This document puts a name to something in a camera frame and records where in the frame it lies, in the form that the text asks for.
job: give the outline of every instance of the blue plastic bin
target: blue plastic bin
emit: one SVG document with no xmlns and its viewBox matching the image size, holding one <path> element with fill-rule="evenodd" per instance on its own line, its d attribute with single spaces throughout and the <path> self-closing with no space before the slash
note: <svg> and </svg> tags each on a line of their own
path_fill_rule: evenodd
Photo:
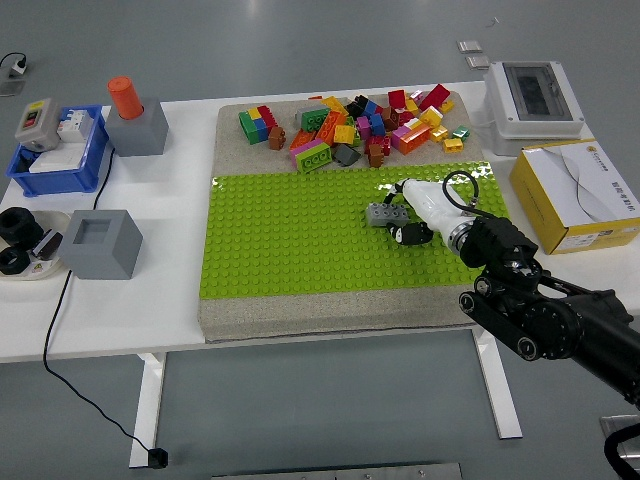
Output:
<svg viewBox="0 0 640 480">
<path fill-rule="evenodd" d="M 102 118 L 102 105 L 83 105 L 79 107 L 64 107 L 60 118 L 67 117 L 69 110 L 86 110 L 93 125 L 87 138 L 87 145 L 82 154 L 80 167 L 75 170 L 63 170 L 59 172 L 30 173 L 24 160 L 21 164 L 21 154 L 27 159 L 36 158 L 33 152 L 18 145 L 9 167 L 7 177 L 13 178 L 24 190 L 25 197 L 37 197 L 51 193 L 69 192 L 94 192 L 98 188 L 98 172 L 104 155 L 104 149 L 109 141 L 109 136 L 104 129 Z"/>
</svg>

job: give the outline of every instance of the green lego brick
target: green lego brick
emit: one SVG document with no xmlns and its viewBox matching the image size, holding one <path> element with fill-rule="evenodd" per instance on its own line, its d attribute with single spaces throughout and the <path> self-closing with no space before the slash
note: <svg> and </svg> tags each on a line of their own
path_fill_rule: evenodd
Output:
<svg viewBox="0 0 640 480">
<path fill-rule="evenodd" d="M 469 129 L 464 125 L 460 125 L 451 134 L 451 138 L 459 138 L 464 142 L 467 138 L 469 138 Z"/>
<path fill-rule="evenodd" d="M 440 235 L 401 246 L 386 229 L 369 227 L 365 215 L 393 183 L 441 181 L 454 170 L 476 176 L 478 208 L 507 216 L 487 162 L 215 177 L 200 298 L 472 284 L 481 270 L 467 268 Z M 473 194 L 468 180 L 455 182 L 463 199 Z"/>
<path fill-rule="evenodd" d="M 329 145 L 326 143 L 316 145 L 315 147 L 296 155 L 298 171 L 302 173 L 307 173 L 311 170 L 327 165 L 328 163 L 331 163 L 332 160 L 331 148 L 329 148 Z"/>
<path fill-rule="evenodd" d="M 345 123 L 345 125 L 349 125 L 350 127 L 355 128 L 356 122 L 353 120 L 353 117 L 347 117 L 347 122 Z M 360 146 L 361 143 L 362 143 L 362 138 L 360 137 L 360 132 L 356 128 L 356 133 L 353 137 L 353 143 L 350 144 L 349 146 L 353 148 L 357 148 Z"/>
<path fill-rule="evenodd" d="M 329 108 L 318 108 L 302 114 L 302 129 L 305 132 L 315 132 L 320 130 L 322 123 L 331 110 Z"/>
<path fill-rule="evenodd" d="M 253 123 L 249 112 L 240 112 L 238 114 L 238 118 L 240 119 L 240 126 L 242 127 L 242 131 L 247 136 L 247 140 L 249 140 L 249 145 L 260 142 L 258 129 L 256 128 L 256 124 Z"/>
</svg>

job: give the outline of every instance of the white plate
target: white plate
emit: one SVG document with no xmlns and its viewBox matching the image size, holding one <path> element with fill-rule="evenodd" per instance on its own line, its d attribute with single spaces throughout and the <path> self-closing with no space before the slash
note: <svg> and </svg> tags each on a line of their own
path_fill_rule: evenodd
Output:
<svg viewBox="0 0 640 480">
<path fill-rule="evenodd" d="M 69 226 L 71 217 L 63 212 L 55 211 L 33 211 L 31 212 L 36 219 L 38 225 L 46 232 L 47 230 L 56 230 L 64 235 Z M 0 251 L 9 245 L 0 237 Z M 22 272 L 16 275 L 5 275 L 0 272 L 0 280 L 40 280 L 47 278 L 55 273 L 62 266 L 62 261 L 58 255 L 54 255 L 50 260 L 39 260 L 31 253 L 29 254 L 31 264 Z"/>
</svg>

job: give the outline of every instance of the white electrical enclosure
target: white electrical enclosure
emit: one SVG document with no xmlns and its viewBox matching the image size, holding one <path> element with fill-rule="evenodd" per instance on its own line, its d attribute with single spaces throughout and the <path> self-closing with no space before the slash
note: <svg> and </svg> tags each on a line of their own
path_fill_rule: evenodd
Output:
<svg viewBox="0 0 640 480">
<path fill-rule="evenodd" d="M 485 75 L 492 150 L 579 139 L 584 117 L 559 62 L 492 62 Z"/>
</svg>

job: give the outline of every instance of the gray concrete floor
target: gray concrete floor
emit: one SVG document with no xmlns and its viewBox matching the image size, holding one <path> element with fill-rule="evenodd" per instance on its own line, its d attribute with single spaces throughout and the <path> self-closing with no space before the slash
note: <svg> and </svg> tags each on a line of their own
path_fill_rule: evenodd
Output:
<svg viewBox="0 0 640 480">
<path fill-rule="evenodd" d="M 22 94 L 0 98 L 0 167 L 28 102 L 109 104 L 115 75 L 163 101 L 473 81 L 482 76 L 455 42 L 475 39 L 492 60 L 560 61 L 640 195 L 639 22 L 633 0 L 5 0 L 0 55 L 22 51 L 29 66 Z M 157 472 L 129 471 L 128 439 L 40 364 L 4 364 L 0 478 L 204 479 L 410 462 L 460 462 L 465 479 L 616 478 L 598 419 L 634 409 L 571 361 L 501 354 L 520 440 L 497 438 L 468 332 L 171 353 L 158 432 L 171 465 Z M 54 367 L 133 428 L 140 360 Z"/>
</svg>

